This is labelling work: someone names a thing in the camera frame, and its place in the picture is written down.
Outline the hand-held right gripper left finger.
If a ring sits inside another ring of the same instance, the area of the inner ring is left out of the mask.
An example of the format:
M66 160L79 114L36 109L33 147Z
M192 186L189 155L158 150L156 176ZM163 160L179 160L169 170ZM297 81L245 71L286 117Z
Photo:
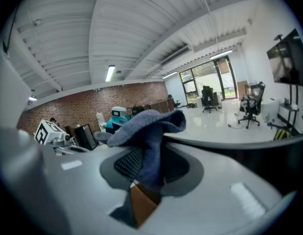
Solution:
M47 181L63 211L57 235L141 235L130 185L142 167L142 151L113 147L57 156L42 147Z

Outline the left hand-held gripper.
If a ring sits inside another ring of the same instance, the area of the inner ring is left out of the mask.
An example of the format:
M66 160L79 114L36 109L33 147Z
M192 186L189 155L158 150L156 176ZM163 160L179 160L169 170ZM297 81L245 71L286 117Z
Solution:
M66 146L67 149L57 148L57 152L63 154L87 153L89 150L84 147L71 145L70 136L55 123L41 120L34 139L41 145L53 147Z

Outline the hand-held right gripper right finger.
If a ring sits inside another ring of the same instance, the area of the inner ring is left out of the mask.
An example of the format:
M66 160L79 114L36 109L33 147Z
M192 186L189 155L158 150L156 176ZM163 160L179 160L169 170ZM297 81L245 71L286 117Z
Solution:
M232 158L169 142L189 161L189 172L175 182L178 196L164 196L139 228L144 235L262 235L295 197Z

